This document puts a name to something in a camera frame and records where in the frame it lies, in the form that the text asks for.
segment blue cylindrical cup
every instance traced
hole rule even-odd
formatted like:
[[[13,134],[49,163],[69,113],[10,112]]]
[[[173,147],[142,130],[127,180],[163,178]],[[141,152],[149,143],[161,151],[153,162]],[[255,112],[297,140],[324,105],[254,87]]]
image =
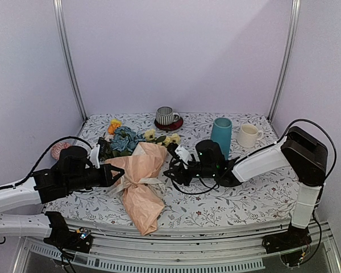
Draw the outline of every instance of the blue cylindrical cup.
[[[228,159],[231,145],[232,122],[228,118],[217,118],[212,127],[211,140],[220,145],[225,159]]]

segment white wall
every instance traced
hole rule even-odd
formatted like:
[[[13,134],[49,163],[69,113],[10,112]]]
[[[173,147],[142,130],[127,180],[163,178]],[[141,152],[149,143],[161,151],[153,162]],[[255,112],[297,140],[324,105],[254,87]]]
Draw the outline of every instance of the white wall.
[[[290,0],[64,1],[89,114],[268,111]]]
[[[328,219],[341,254],[341,1],[302,1],[296,42],[274,122],[277,131],[282,132],[296,118],[316,121],[338,149],[336,169],[327,181],[318,214]]]
[[[52,1],[0,1],[0,185],[24,177],[80,126]],[[52,164],[48,156],[40,167]],[[0,273],[10,272],[17,241],[0,246]]]

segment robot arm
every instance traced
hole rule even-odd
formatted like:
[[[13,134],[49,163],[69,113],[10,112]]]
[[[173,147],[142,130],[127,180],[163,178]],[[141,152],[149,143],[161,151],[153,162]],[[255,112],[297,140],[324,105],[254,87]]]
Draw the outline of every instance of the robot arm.
[[[175,160],[164,174],[185,186],[192,178],[202,177],[213,178],[220,186],[235,187],[257,175],[291,166],[298,176],[300,188],[289,230],[266,236],[263,245],[272,253],[311,242],[307,227],[325,182],[327,148],[301,128],[290,128],[279,141],[242,159],[225,160],[220,147],[212,140],[197,143],[199,162],[194,157],[189,160],[189,153],[174,145],[170,144],[168,151]]]
[[[100,165],[100,149],[100,145],[96,145],[88,156],[84,148],[71,146],[61,151],[59,161],[51,169],[34,172],[17,187],[15,184],[18,183],[2,187],[0,212],[24,205],[45,204],[81,189],[113,185],[124,174],[124,170],[111,164]],[[51,245],[82,252],[88,252],[92,242],[87,230],[69,231],[58,212],[35,216],[0,214],[0,237],[5,236],[42,237],[44,242]]]

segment floral tablecloth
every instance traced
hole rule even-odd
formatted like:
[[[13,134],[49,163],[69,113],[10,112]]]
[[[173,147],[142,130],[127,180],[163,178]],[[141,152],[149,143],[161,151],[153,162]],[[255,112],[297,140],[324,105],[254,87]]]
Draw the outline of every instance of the floral tablecloth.
[[[194,146],[203,139],[209,139],[213,120],[227,117],[232,120],[232,145],[230,157],[246,155],[255,149],[272,143],[276,136],[263,115],[221,114],[221,113],[181,113],[184,125],[176,133],[181,136],[181,144],[195,153]],[[145,132],[155,128],[154,114],[114,114],[92,115],[86,122],[80,137],[90,144],[96,144],[103,136],[111,119],[117,118],[135,131]],[[254,148],[238,145],[236,136],[242,123],[252,123],[264,130],[264,138]],[[157,135],[164,134],[157,129]],[[168,155],[159,179],[166,184],[163,198],[165,208],[159,219],[159,228],[210,227],[245,225],[256,222],[280,220],[290,217],[297,199],[298,183],[296,174],[290,167],[276,169],[254,177],[234,188],[220,187],[202,195],[184,195],[172,186],[163,171],[168,169],[171,156]],[[213,180],[205,180],[209,186]],[[183,191],[202,192],[207,190],[198,180],[193,180]],[[75,192],[46,205],[47,211],[58,211],[64,217],[75,220],[103,224],[132,225],[120,196],[109,197],[106,190],[96,188],[90,193]]]

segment coaster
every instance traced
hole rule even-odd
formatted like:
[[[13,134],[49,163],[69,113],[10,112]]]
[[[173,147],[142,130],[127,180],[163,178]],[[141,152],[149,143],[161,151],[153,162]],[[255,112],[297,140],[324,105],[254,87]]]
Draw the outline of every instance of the coaster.
[[[163,130],[163,131],[175,131],[177,129],[179,129],[182,125],[183,125],[183,118],[180,117],[180,119],[176,122],[173,122],[172,124],[170,125],[161,125],[157,122],[157,120],[154,121],[154,124],[155,126],[160,129],[160,130]]]

